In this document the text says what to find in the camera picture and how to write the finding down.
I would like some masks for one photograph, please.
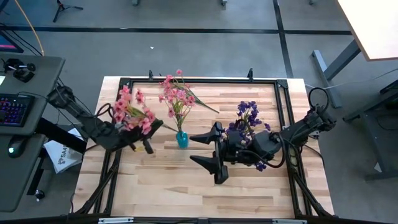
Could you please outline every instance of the computer mouse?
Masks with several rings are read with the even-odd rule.
[[[14,136],[12,137],[11,141],[8,144],[8,156],[11,158],[18,158],[20,157],[26,147],[27,140],[29,138],[27,136]]]

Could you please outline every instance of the glass vase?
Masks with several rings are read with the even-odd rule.
[[[188,135],[185,131],[179,131],[176,135],[175,138],[178,142],[178,146],[180,149],[186,149],[188,147],[189,139]]]

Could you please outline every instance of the rgb keyboard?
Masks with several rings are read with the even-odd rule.
[[[0,93],[0,126],[23,127],[34,96]]]

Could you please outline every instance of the wooden table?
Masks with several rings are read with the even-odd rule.
[[[325,87],[362,52],[368,61],[398,59],[398,1],[336,0],[354,35],[354,40],[327,66],[314,50],[318,72]],[[342,107],[335,88],[327,89],[334,108]]]
[[[104,77],[97,109],[115,100],[119,79],[120,77]],[[304,82],[302,79],[287,81],[294,118],[298,121],[309,109]],[[201,83],[192,86],[195,94],[220,114],[201,106],[194,107],[183,125],[188,135],[208,132],[215,121],[228,126],[228,123],[236,119],[236,105],[241,100],[255,100],[260,111],[259,118],[269,123],[272,129],[280,130],[273,85]],[[162,91],[159,85],[135,83],[133,91],[138,88],[146,95],[146,103],[156,113],[156,117],[175,127],[167,117],[165,105],[158,101],[157,96]],[[213,177],[189,159],[189,155],[211,157],[213,144],[208,146],[190,141],[188,149],[181,150],[175,141],[175,133],[165,128],[160,128],[155,133],[151,144],[155,149],[153,155],[133,152],[129,147],[123,149],[112,216],[294,217],[286,166],[279,169],[268,167],[264,172],[259,172],[253,167],[228,164],[229,179],[223,185],[215,185]],[[319,150],[317,141],[313,139],[308,145]],[[104,149],[100,146],[85,154],[73,199],[75,208],[80,208],[97,187],[103,157]],[[278,153],[273,163],[279,162],[280,158],[281,153]],[[306,148],[302,158],[309,189],[324,208],[333,213],[322,160]],[[108,197],[107,189],[104,192],[103,207]],[[300,191],[299,201],[303,210]]]

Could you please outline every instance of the floor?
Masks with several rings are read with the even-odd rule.
[[[64,4],[85,9],[68,9],[55,24],[52,22],[57,8],[55,1],[19,2],[37,27],[110,28],[106,32],[101,29],[38,32],[46,55],[66,58],[61,78],[91,110],[96,106],[104,76],[147,75],[149,70],[154,74],[166,74],[181,68],[188,76],[243,77],[253,68],[255,77],[286,78],[291,74],[285,62],[290,62],[295,78],[321,86],[310,57],[312,50],[321,50],[326,63],[330,63],[353,39],[350,35],[316,35],[317,30],[349,30],[336,3],[326,0],[318,0],[314,6],[309,6],[307,0],[279,0],[285,30],[312,30],[313,33],[286,34],[287,51],[284,52],[276,32],[280,26],[275,19],[273,0],[229,0],[226,7],[221,7],[218,0],[142,0],[139,7],[133,7],[129,0],[64,0]],[[13,1],[5,11],[9,16],[0,14],[1,22],[9,26],[26,25]],[[173,32],[118,28],[168,28]],[[199,34],[178,31],[191,28],[275,32]],[[32,32],[18,33],[37,46]],[[398,61],[367,62],[359,54],[333,81],[337,84],[367,80],[397,67]],[[371,82],[338,87],[344,107],[330,109],[338,118],[338,124],[329,133],[321,134],[320,147],[333,207],[340,217],[389,223],[398,220],[398,179],[364,181],[364,175],[375,172],[376,158],[371,142],[362,122],[346,124],[341,120],[346,113],[376,97],[382,87],[396,78],[397,74],[392,73]],[[49,106],[44,116],[56,122],[58,113]],[[59,123],[68,124],[68,121],[61,118]],[[78,167],[58,175],[46,171],[40,183],[40,188],[46,192],[45,199],[37,203],[33,197],[24,197],[14,213],[0,213],[0,220],[67,213],[77,177]]]

